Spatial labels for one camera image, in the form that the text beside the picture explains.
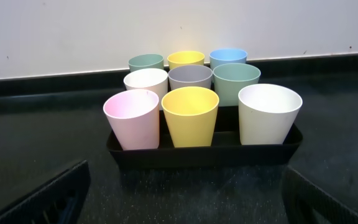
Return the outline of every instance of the cup rim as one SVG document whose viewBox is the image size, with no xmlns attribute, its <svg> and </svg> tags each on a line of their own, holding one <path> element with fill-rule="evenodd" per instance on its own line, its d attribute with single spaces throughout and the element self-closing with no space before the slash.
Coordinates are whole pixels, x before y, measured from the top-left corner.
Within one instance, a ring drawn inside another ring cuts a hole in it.
<svg viewBox="0 0 358 224">
<path fill-rule="evenodd" d="M 171 57 L 172 55 L 175 55 L 175 54 L 183 54 L 183 53 L 197 53 L 197 54 L 203 56 L 203 58 L 202 58 L 201 60 L 204 60 L 204 59 L 205 59 L 205 54 L 203 54 L 203 53 L 201 53 L 201 52 L 199 52 L 199 51 L 196 51 L 196 50 L 182 50 L 182 51 L 179 51 L 179 52 L 175 52 L 175 53 L 170 54 L 170 55 L 167 57 L 167 60 L 168 60 L 169 62 L 171 62 L 171 63 L 177 63 L 177 64 L 188 64 L 188 63 L 194 63 L 194 62 L 199 62 L 199 61 L 200 61 L 200 60 L 195 60 L 195 61 L 193 61 L 193 62 L 175 62 L 175 61 L 173 61 L 173 60 L 170 60 L 170 57 Z"/>
<path fill-rule="evenodd" d="M 237 58 L 237 59 L 218 59 L 216 57 L 212 57 L 211 54 L 215 51 L 218 51 L 218 50 L 238 50 L 238 51 L 242 51 L 244 53 L 246 53 L 246 56 L 244 57 L 241 57 L 241 58 Z M 237 49 L 237 48 L 223 48 L 223 49 L 216 49 L 216 50 L 213 50 L 211 53 L 209 53 L 209 57 L 210 58 L 213 58 L 215 60 L 220 60 L 220 61 L 231 61 L 231 60 L 240 60 L 240 59 L 243 59 L 243 58 L 246 58 L 248 56 L 248 52 L 246 52 L 245 50 L 242 50 L 242 49 Z"/>
<path fill-rule="evenodd" d="M 222 77 L 219 77 L 215 74 L 215 69 L 219 68 L 219 67 L 222 67 L 222 66 L 228 66 L 228 65 L 241 65 L 241 66 L 248 66 L 248 67 L 254 67 L 256 68 L 258 71 L 259 71 L 259 74 L 258 76 L 256 76 L 255 78 L 250 78 L 250 79 L 247 79 L 247 80 L 229 80 L 227 78 L 222 78 Z M 225 81 L 229 81 L 229 82 L 248 82 L 248 81 L 252 81 L 252 80 L 255 80 L 257 78 L 260 77 L 260 75 L 262 74 L 262 72 L 260 71 L 259 68 L 253 66 L 253 65 L 249 65 L 249 64 L 246 64 L 246 63 L 226 63 L 226 64 L 223 64 L 223 65 L 218 65 L 217 67 L 214 68 L 214 70 L 212 71 L 213 75 L 215 78 L 218 78 L 218 79 L 221 79 L 221 80 L 225 80 Z"/>
<path fill-rule="evenodd" d="M 193 81 L 193 82 L 179 81 L 179 80 L 176 80 L 176 79 L 172 78 L 172 77 L 169 75 L 170 72 L 174 71 L 175 69 L 177 69 L 177 68 L 183 68 L 183 67 L 186 67 L 186 66 L 201 66 L 201 67 L 205 67 L 205 68 L 207 68 L 207 69 L 209 69 L 209 70 L 211 71 L 211 74 L 210 74 L 207 78 L 204 78 L 204 79 L 202 79 L 202 80 Z M 205 81 L 205 80 L 211 78 L 213 75 L 214 75 L 214 74 L 213 74 L 213 72 L 212 72 L 212 69 L 210 69 L 210 68 L 208 68 L 207 66 L 204 66 L 204 65 L 184 65 L 184 66 L 176 67 L 176 68 L 174 68 L 174 69 L 172 69 L 172 70 L 170 70 L 170 71 L 168 72 L 168 78 L 169 78 L 170 80 L 173 80 L 173 81 L 179 82 L 179 83 L 196 83 L 196 82 L 202 82 L 202 81 Z"/>
<path fill-rule="evenodd" d="M 214 105 L 210 110 L 205 111 L 205 112 L 202 112 L 202 113 L 198 113 L 198 114 L 178 114 L 178 113 L 174 113 L 174 112 L 172 112 L 172 111 L 166 109 L 165 106 L 164 106 L 164 103 L 163 103 L 165 97 L 168 96 L 168 94 L 173 93 L 174 91 L 178 91 L 178 90 L 181 90 L 181 89 L 184 89 L 184 88 L 202 88 L 202 89 L 211 91 L 212 93 L 214 93 L 214 95 L 216 96 L 216 98 L 218 99 L 218 101 L 216 102 L 216 105 Z M 199 87 L 199 86 L 186 86 L 186 87 L 177 88 L 176 90 L 172 90 L 172 91 L 168 92 L 167 94 L 165 94 L 165 96 L 164 96 L 164 97 L 162 98 L 162 100 L 161 100 L 161 105 L 162 105 L 163 110 L 166 111 L 166 112 L 168 112 L 168 113 L 170 113 L 170 114 L 174 114 L 174 115 L 177 115 L 177 116 L 198 116 L 198 115 L 201 115 L 201 114 L 209 113 L 209 112 L 211 112 L 212 110 L 214 110 L 214 109 L 219 105 L 219 96 L 218 96 L 218 94 L 216 94 L 214 91 L 212 91 L 212 90 L 210 90 L 210 89 L 208 89 L 208 88 Z"/>
<path fill-rule="evenodd" d="M 137 58 L 137 57 L 145 57 L 145 56 L 147 56 L 147 55 L 158 55 L 158 56 L 161 57 L 161 60 L 159 60 L 159 61 L 156 62 L 156 63 L 151 63 L 151 64 L 148 64 L 148 65 L 133 65 L 133 64 L 130 63 L 130 61 L 131 61 L 132 59 L 134 59 L 134 58 Z M 156 65 L 156 64 L 161 63 L 161 62 L 163 62 L 163 61 L 164 61 L 164 57 L 163 57 L 162 55 L 160 55 L 160 54 L 142 54 L 142 55 L 138 55 L 138 56 L 135 56 L 135 57 L 129 59 L 129 60 L 128 60 L 128 65 L 130 65 L 130 66 L 132 66 L 132 67 L 145 67 L 145 66 Z"/>
<path fill-rule="evenodd" d="M 128 91 L 147 91 L 149 93 L 151 93 L 154 97 L 157 97 L 157 102 L 155 103 L 155 105 L 153 106 L 153 108 L 151 110 L 148 110 L 147 112 L 145 113 L 142 113 L 138 116 L 133 116 L 133 117 L 128 117 L 128 118 L 121 118 L 121 117 L 117 117 L 117 116 L 113 116 L 113 115 L 110 115 L 109 113 L 106 112 L 106 105 L 107 103 L 112 100 L 114 97 L 117 97 L 119 95 L 123 95 L 123 94 L 127 94 Z M 133 118 L 138 118 L 138 117 L 141 117 L 145 114 L 148 114 L 149 112 L 151 112 L 152 110 L 154 110 L 156 107 L 158 107 L 158 104 L 160 103 L 160 98 L 158 97 L 158 95 L 156 93 L 154 93 L 153 91 L 150 91 L 150 90 L 145 90 L 145 89 L 135 89 L 135 90 L 126 90 L 126 91 L 122 91 L 120 93 L 117 93 L 115 94 L 114 96 L 110 97 L 108 100 L 106 100 L 106 102 L 104 102 L 104 105 L 103 105 L 103 112 L 106 116 L 110 117 L 110 118 L 114 118 L 114 119 L 121 119 L 121 120 L 125 120 L 125 119 L 133 119 Z"/>
<path fill-rule="evenodd" d="M 278 87 L 280 87 L 280 88 L 284 88 L 284 89 L 286 89 L 287 91 L 290 91 L 290 92 L 294 93 L 297 97 L 299 97 L 299 99 L 300 99 L 300 104 L 299 104 L 299 106 L 297 106 L 295 109 L 293 109 L 293 110 L 288 110 L 288 111 L 285 111 L 285 112 L 271 112 L 271 111 L 258 110 L 258 109 L 256 109 L 256 108 L 251 107 L 251 106 L 249 106 L 248 104 L 244 103 L 243 100 L 242 100 L 241 97 L 240 97 L 240 94 L 241 94 L 241 92 L 242 92 L 243 90 L 245 90 L 246 88 L 250 88 L 250 87 L 252 87 L 252 86 L 255 86 L 255 85 L 270 85 L 270 86 L 278 86 Z M 252 108 L 253 110 L 256 110 L 256 111 L 259 111 L 259 112 L 263 112 L 263 113 L 270 113 L 270 114 L 285 114 L 285 113 L 291 113 L 291 112 L 294 112 L 294 111 L 300 109 L 300 108 L 302 107 L 302 105 L 303 105 L 302 97 L 301 97 L 297 92 L 295 92 L 295 91 L 293 91 L 293 90 L 291 90 L 291 89 L 289 89 L 289 88 L 287 88 L 287 87 L 284 87 L 284 86 L 274 85 L 274 84 L 269 84 L 269 83 L 256 83 L 256 84 L 249 85 L 249 86 L 246 86 L 246 87 L 242 88 L 242 89 L 239 91 L 238 99 L 240 100 L 240 102 L 241 102 L 243 105 L 248 106 L 249 108 Z"/>
<path fill-rule="evenodd" d="M 162 81 L 160 81 L 160 82 L 158 82 L 158 83 L 156 83 L 156 84 L 147 85 L 147 86 L 141 86 L 141 87 L 139 87 L 139 86 L 134 86 L 134 85 L 129 85 L 129 84 L 127 83 L 127 79 L 128 79 L 128 77 L 129 77 L 130 75 L 133 75 L 134 73 L 137 74 L 137 73 L 144 72 L 144 70 L 149 70 L 149 71 L 150 71 L 150 70 L 158 70 L 158 72 L 163 71 L 165 78 L 164 78 Z M 159 84 L 163 83 L 167 78 L 168 78 L 168 73 L 167 73 L 167 71 L 165 71 L 165 70 L 162 70 L 162 69 L 159 69 L 159 68 L 145 68 L 145 69 L 140 69 L 140 70 L 133 71 L 133 72 L 129 73 L 128 75 L 126 75 L 126 76 L 124 77 L 124 84 L 127 85 L 127 86 L 130 86 L 130 87 L 132 87 L 132 88 L 149 88 L 149 87 L 153 87 L 153 86 L 156 86 L 156 85 L 159 85 Z"/>
</svg>

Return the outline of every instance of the speckled black surface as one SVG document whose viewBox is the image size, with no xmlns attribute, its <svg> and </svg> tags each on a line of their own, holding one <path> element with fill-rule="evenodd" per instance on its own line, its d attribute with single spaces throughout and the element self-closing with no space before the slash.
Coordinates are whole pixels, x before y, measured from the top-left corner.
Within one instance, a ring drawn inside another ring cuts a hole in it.
<svg viewBox="0 0 358 224">
<path fill-rule="evenodd" d="M 351 168 L 358 167 L 358 72 L 261 82 L 303 98 L 295 123 L 304 142 L 290 164 L 331 194 L 358 197 L 358 168 Z M 78 223 L 287 223 L 284 166 L 120 173 L 106 148 L 110 127 L 101 109 L 115 91 L 1 97 L 0 198 L 53 167 L 86 159 L 91 187 Z"/>
</svg>

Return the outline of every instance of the pink cup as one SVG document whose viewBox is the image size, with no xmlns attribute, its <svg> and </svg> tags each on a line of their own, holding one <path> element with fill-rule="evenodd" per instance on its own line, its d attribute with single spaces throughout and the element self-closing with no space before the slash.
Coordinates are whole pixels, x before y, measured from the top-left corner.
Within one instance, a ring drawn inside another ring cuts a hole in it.
<svg viewBox="0 0 358 224">
<path fill-rule="evenodd" d="M 159 98 L 150 90 L 118 93 L 103 106 L 123 150 L 156 149 L 160 144 Z"/>
</svg>

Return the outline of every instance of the green cup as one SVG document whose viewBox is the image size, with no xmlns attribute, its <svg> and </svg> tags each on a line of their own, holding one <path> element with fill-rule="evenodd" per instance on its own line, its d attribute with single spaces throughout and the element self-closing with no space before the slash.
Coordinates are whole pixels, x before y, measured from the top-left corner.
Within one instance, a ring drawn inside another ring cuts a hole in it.
<svg viewBox="0 0 358 224">
<path fill-rule="evenodd" d="M 259 81 L 260 70 L 244 63 L 227 63 L 214 70 L 215 92 L 219 96 L 219 106 L 238 106 L 242 88 Z"/>
<path fill-rule="evenodd" d="M 164 58 L 159 54 L 139 55 L 131 58 L 128 65 L 131 72 L 144 68 L 164 69 Z"/>
</svg>

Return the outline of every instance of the blue cup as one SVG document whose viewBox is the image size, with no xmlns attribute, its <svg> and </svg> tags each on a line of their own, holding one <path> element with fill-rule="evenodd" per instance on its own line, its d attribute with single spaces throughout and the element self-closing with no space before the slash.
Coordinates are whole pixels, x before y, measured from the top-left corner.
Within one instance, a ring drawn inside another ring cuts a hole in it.
<svg viewBox="0 0 358 224">
<path fill-rule="evenodd" d="M 211 69 L 227 63 L 245 63 L 247 61 L 247 52 L 241 49 L 218 49 L 209 54 Z"/>
</svg>

